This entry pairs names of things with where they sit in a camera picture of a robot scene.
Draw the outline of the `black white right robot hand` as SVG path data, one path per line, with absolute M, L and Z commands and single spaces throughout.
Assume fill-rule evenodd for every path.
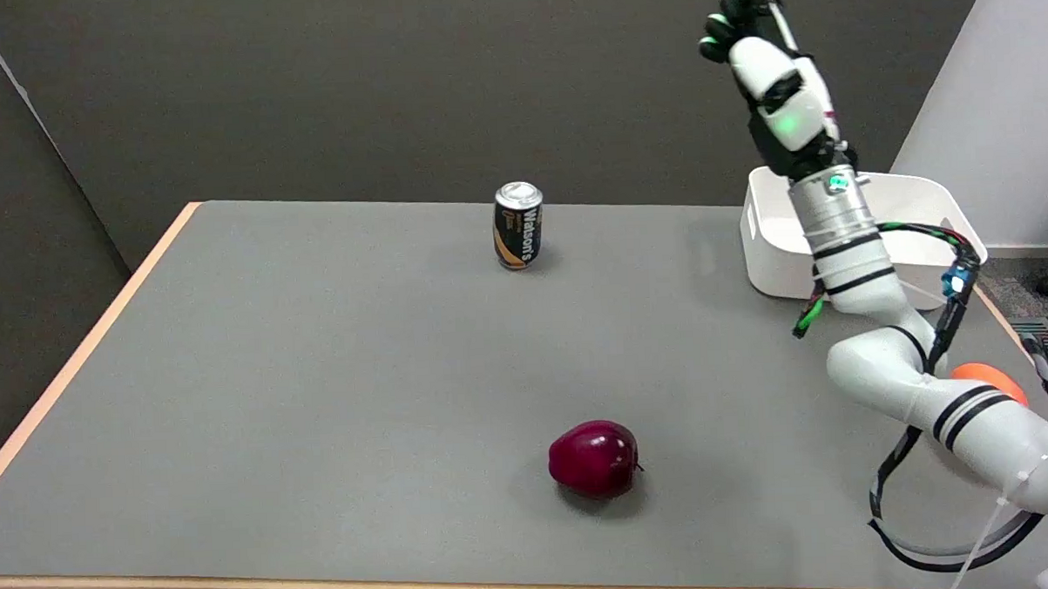
M 782 0 L 720 0 L 707 15 L 699 52 L 727 65 L 748 110 L 763 163 L 793 182 L 857 165 L 840 135 L 829 90 L 811 54 L 800 50 Z

